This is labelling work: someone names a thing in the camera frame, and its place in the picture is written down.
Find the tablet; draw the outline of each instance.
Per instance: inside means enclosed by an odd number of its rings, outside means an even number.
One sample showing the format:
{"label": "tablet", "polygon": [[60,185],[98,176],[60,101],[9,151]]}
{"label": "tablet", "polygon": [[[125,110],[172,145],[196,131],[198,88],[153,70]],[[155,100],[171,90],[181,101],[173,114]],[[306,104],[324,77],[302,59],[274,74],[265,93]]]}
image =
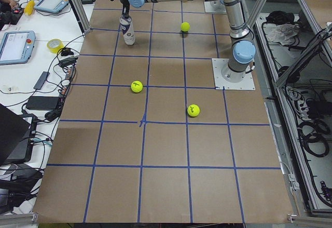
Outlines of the tablet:
{"label": "tablet", "polygon": [[35,9],[38,11],[48,12],[50,14],[58,14],[68,5],[68,0],[40,0]]}
{"label": "tablet", "polygon": [[33,31],[6,32],[0,44],[0,65],[27,63],[35,40]]}

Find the tennis ball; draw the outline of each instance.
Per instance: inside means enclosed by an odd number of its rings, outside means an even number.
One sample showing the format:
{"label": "tennis ball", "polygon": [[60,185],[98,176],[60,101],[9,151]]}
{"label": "tennis ball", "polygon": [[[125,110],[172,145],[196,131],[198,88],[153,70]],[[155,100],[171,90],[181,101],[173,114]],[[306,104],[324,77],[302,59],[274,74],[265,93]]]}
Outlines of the tennis ball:
{"label": "tennis ball", "polygon": [[196,117],[196,116],[198,116],[200,112],[201,112],[201,111],[200,111],[199,107],[198,107],[196,104],[192,104],[192,105],[190,105],[190,106],[188,107],[188,109],[187,109],[187,113],[188,113],[188,115],[190,115],[191,117]]}
{"label": "tennis ball", "polygon": [[181,31],[188,32],[190,30],[190,24],[188,22],[183,22],[181,24]]}
{"label": "tennis ball", "polygon": [[140,81],[133,81],[130,85],[130,88],[133,92],[139,93],[143,89],[143,84]]}

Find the plastic bag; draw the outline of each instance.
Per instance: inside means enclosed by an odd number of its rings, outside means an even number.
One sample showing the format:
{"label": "plastic bag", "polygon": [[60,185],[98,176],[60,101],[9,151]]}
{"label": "plastic bag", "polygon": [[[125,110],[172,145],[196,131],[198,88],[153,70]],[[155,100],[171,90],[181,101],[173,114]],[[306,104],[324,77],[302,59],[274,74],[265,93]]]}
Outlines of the plastic bag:
{"label": "plastic bag", "polygon": [[294,24],[281,24],[276,26],[267,35],[269,42],[280,43],[281,45],[291,45],[294,38],[299,33],[299,27]]}

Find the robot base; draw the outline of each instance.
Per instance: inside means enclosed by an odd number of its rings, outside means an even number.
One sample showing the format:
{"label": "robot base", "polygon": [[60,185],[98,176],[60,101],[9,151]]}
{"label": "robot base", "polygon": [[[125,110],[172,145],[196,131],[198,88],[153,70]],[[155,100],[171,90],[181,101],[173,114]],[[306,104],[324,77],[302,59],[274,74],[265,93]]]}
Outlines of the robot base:
{"label": "robot base", "polygon": [[226,7],[220,2],[204,2],[205,13],[207,14],[227,14]]}
{"label": "robot base", "polygon": [[222,76],[222,69],[228,63],[229,59],[212,59],[213,74],[214,74],[214,84],[216,89],[225,90],[255,90],[255,84],[251,73],[246,74],[245,77],[239,83],[231,83],[224,79]]}

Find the yellow tape roll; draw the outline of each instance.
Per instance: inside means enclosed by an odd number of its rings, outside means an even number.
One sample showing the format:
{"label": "yellow tape roll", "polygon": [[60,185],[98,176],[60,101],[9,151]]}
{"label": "yellow tape roll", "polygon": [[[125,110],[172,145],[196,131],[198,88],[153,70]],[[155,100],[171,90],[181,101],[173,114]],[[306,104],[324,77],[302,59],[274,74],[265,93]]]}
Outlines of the yellow tape roll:
{"label": "yellow tape roll", "polygon": [[64,47],[62,41],[60,39],[51,39],[47,42],[47,48],[52,52],[57,54],[60,49]]}

